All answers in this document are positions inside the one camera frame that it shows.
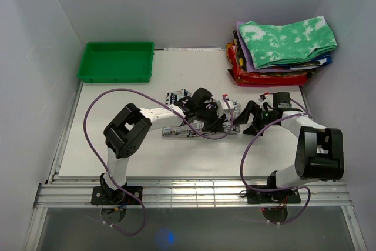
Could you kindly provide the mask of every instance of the green plastic bin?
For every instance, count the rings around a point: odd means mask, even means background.
[[[87,83],[149,82],[154,42],[90,42],[77,77]]]

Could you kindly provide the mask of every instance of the white tabletop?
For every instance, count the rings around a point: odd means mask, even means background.
[[[104,171],[83,135],[83,116],[90,103],[112,88],[132,88],[164,101],[170,91],[185,88],[194,92],[208,89],[214,98],[227,93],[244,107],[267,91],[289,92],[303,103],[298,86],[283,88],[242,88],[227,73],[230,65],[224,51],[155,51],[150,83],[84,84],[59,171],[60,177],[92,178]],[[153,102],[129,92],[110,93],[93,107],[88,118],[88,134],[104,160],[107,150],[103,130],[128,103],[140,108],[158,107]],[[162,137],[162,130],[149,132],[139,150],[130,157],[128,176],[207,178],[238,177],[242,154],[251,140],[243,134],[222,140]],[[268,176],[294,162],[297,139],[288,130],[273,126],[252,146],[244,166],[245,176]]]

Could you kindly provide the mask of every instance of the gray wall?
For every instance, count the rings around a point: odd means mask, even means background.
[[[58,0],[0,0],[0,250],[24,246],[81,53]]]
[[[368,250],[376,250],[376,0],[323,0],[334,30],[334,63],[305,87],[314,117],[344,134],[345,179]]]
[[[225,46],[235,21],[283,25],[322,0],[60,0],[83,44],[151,40],[157,48]]]

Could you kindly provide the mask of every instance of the green tie-dye shirt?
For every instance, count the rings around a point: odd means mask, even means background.
[[[239,26],[256,69],[309,61],[337,47],[323,16],[286,26],[260,26],[254,21]]]

